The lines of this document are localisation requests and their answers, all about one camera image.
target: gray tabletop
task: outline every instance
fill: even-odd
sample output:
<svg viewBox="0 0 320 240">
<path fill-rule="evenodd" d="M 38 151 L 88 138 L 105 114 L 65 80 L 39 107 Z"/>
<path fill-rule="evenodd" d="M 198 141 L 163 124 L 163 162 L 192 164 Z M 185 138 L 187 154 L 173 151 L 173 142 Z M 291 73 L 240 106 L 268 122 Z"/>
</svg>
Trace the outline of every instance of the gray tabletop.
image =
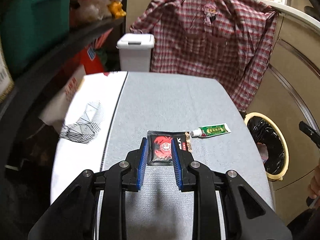
<svg viewBox="0 0 320 240">
<path fill-rule="evenodd" d="M 213 79 L 129 73 L 110 129 L 102 170 L 139 148 L 148 130 L 190 131 L 220 123 L 227 123 L 231 133 L 192 138 L 194 159 L 214 171 L 236 170 L 273 208 L 255 143 L 230 97 Z M 141 191 L 126 194 L 126 221 L 128 239 L 191 239 L 193 193 L 178 190 L 172 166 L 147 166 Z"/>
</svg>

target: black shelf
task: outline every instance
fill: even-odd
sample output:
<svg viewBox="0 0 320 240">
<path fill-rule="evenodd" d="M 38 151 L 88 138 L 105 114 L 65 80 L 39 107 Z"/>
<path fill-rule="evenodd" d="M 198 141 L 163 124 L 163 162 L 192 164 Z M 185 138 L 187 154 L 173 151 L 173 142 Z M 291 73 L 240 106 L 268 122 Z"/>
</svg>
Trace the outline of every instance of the black shelf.
<svg viewBox="0 0 320 240">
<path fill-rule="evenodd" d="M 121 25 L 125 17 L 107 18 L 71 30 L 67 38 L 30 65 L 17 78 L 11 93 L 0 104 L 0 180 L 16 134 L 28 110 L 63 63 L 110 28 Z"/>
</svg>

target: silver bolt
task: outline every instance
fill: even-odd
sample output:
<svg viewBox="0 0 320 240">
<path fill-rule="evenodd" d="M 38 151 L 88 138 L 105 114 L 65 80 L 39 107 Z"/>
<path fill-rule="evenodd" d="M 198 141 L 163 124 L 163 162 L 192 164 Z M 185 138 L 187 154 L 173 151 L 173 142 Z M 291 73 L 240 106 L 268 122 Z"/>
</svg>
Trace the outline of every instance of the silver bolt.
<svg viewBox="0 0 320 240">
<path fill-rule="evenodd" d="M 200 163 L 199 162 L 192 162 L 190 163 L 192 168 L 199 168 L 200 167 Z"/>
<path fill-rule="evenodd" d="M 232 178 L 235 178 L 237 176 L 236 171 L 228 171 L 228 175 Z"/>
<path fill-rule="evenodd" d="M 127 161 L 121 161 L 121 162 L 119 163 L 119 166 L 120 166 L 121 168 L 126 168 L 126 167 L 129 166 L 129 163 L 128 163 Z"/>
<path fill-rule="evenodd" d="M 82 172 L 82 176 L 84 176 L 86 178 L 90 177 L 91 174 L 92 174 L 92 171 L 90 171 L 90 170 L 85 170 L 85 171 Z"/>
</svg>

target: teal plastic bin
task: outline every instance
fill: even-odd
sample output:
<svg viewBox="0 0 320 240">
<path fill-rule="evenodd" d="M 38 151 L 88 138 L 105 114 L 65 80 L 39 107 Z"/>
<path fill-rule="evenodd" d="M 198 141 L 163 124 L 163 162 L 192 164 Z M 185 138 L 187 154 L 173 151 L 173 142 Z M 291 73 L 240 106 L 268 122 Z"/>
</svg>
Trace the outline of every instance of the teal plastic bin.
<svg viewBox="0 0 320 240">
<path fill-rule="evenodd" d="M 0 23 L 4 57 L 17 77 L 69 32 L 70 0 L 13 0 Z"/>
</svg>

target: checkered fabric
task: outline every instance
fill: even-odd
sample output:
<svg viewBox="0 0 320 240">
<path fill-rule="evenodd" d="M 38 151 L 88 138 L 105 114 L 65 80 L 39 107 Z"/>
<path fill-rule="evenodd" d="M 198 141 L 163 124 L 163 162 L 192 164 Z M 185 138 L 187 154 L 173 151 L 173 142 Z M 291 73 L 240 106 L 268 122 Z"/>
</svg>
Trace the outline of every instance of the checkered fabric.
<svg viewBox="0 0 320 240">
<path fill-rule="evenodd" d="M 155 36 L 151 71 L 215 78 L 245 111 L 268 66 L 277 16 L 256 0 L 152 0 L 130 30 Z"/>
</svg>

